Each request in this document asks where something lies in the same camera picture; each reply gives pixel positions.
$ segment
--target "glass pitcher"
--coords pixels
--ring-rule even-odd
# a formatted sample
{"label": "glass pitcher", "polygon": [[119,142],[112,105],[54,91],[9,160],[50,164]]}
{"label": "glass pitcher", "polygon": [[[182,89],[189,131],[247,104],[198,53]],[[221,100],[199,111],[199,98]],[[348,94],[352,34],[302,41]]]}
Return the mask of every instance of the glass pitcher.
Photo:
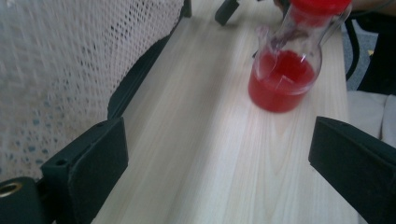
{"label": "glass pitcher", "polygon": [[261,108],[286,112],[296,107],[320,72],[321,45],[348,17],[351,0],[290,0],[280,29],[256,31],[260,46],[248,83]]}

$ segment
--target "wood grain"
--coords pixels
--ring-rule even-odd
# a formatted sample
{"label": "wood grain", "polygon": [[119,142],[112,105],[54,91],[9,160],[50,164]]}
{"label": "wood grain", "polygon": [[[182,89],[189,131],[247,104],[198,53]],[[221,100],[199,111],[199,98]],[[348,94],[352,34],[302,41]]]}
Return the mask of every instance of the wood grain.
{"label": "wood grain", "polygon": [[247,86],[254,29],[277,27],[281,13],[242,1],[221,27],[221,2],[192,1],[125,111],[129,167],[94,223],[357,223],[307,159],[317,115],[347,120],[340,33],[303,102],[269,113]]}

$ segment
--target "gray floor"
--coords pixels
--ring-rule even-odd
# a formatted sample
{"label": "gray floor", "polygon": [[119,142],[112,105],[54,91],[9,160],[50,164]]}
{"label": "gray floor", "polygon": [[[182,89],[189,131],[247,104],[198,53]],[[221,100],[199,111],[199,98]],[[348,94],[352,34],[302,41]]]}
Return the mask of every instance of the gray floor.
{"label": "gray floor", "polygon": [[[354,25],[359,39],[359,44],[361,47],[361,55],[359,57],[359,63],[354,74],[346,83],[347,89],[349,91],[356,90],[359,84],[361,83],[361,79],[363,78],[367,70],[368,64],[370,63],[370,56],[368,50],[375,49],[375,43],[377,37],[376,34],[363,31],[357,23],[354,23]],[[344,58],[345,58],[345,65],[347,72],[349,66],[352,63],[352,47],[350,46],[347,30],[344,26],[342,27],[342,32],[343,32],[343,42],[344,42]]]}

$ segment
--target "small hole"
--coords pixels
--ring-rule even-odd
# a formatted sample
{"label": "small hole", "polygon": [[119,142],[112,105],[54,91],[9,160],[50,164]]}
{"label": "small hole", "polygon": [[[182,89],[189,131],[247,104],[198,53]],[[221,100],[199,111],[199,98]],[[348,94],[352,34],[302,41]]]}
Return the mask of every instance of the small hole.
{"label": "small hole", "polygon": [[7,197],[22,188],[22,184],[19,182],[10,183],[0,187],[0,198]]}
{"label": "small hole", "polygon": [[57,166],[62,166],[62,165],[67,164],[67,160],[65,160],[65,159],[58,160],[58,161],[56,161],[55,164],[56,164]]}

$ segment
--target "pitcher handle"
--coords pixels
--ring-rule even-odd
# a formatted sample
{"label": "pitcher handle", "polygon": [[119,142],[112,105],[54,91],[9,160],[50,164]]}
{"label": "pitcher handle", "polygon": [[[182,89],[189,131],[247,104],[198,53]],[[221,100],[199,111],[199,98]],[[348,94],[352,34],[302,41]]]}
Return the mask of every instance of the pitcher handle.
{"label": "pitcher handle", "polygon": [[344,12],[339,15],[338,19],[332,23],[332,25],[329,27],[327,32],[323,35],[320,41],[321,46],[323,46],[323,44],[326,43],[326,41],[330,38],[330,36],[332,36],[334,31],[338,29],[338,27],[340,27],[347,20],[351,11],[352,11],[352,4],[349,4],[349,6],[346,7]]}

